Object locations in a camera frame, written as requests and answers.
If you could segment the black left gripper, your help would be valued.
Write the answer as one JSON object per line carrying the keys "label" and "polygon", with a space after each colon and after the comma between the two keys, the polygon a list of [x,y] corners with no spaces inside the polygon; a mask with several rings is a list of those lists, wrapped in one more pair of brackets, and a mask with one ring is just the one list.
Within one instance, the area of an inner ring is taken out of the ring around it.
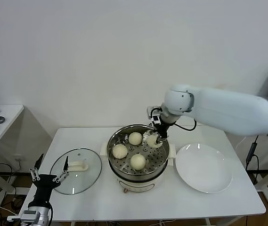
{"label": "black left gripper", "polygon": [[60,175],[40,174],[39,169],[42,163],[44,154],[41,154],[39,159],[35,162],[34,167],[30,168],[30,174],[33,184],[36,186],[36,192],[33,200],[29,205],[46,205],[50,201],[51,193],[57,187],[57,183],[62,183],[69,175],[68,171],[68,156],[66,157],[63,171]]}

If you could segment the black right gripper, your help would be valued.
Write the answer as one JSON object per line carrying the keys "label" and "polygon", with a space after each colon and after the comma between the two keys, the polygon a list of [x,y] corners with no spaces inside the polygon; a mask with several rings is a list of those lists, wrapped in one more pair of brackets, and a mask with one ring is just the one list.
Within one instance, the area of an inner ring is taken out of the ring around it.
{"label": "black right gripper", "polygon": [[147,135],[148,136],[158,136],[158,134],[160,135],[160,137],[157,137],[155,140],[155,144],[159,145],[162,144],[165,139],[168,137],[168,129],[171,126],[170,123],[164,122],[161,117],[156,117],[157,120],[154,121],[154,127],[155,130],[148,130],[147,131]]}

